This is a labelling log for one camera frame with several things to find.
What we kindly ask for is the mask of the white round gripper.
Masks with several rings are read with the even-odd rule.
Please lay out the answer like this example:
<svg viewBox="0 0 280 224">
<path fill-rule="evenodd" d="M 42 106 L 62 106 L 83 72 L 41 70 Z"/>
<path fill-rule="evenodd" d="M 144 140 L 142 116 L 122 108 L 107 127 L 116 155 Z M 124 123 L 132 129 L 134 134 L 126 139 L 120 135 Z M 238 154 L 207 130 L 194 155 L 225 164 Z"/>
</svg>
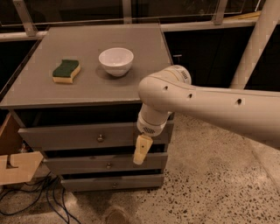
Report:
<svg viewBox="0 0 280 224">
<path fill-rule="evenodd" d="M 157 137 L 162 133 L 170 115 L 171 112 L 155 110 L 146 104 L 142 105 L 138 113 L 136 126 L 143 134 L 136 139 L 134 164 L 141 165 L 144 162 L 153 144 L 152 137 Z"/>
</svg>

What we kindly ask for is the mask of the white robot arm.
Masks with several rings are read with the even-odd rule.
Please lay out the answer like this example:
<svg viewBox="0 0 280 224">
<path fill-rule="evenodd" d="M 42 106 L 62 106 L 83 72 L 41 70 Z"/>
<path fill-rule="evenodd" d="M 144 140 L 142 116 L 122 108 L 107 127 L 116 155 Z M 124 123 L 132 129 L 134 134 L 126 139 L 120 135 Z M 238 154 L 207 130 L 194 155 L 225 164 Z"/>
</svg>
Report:
<svg viewBox="0 0 280 224">
<path fill-rule="evenodd" d="M 280 149 L 280 94 L 231 88 L 196 87 L 182 66 L 169 66 L 143 78 L 133 163 L 141 165 L 173 112 L 186 114 Z"/>
</svg>

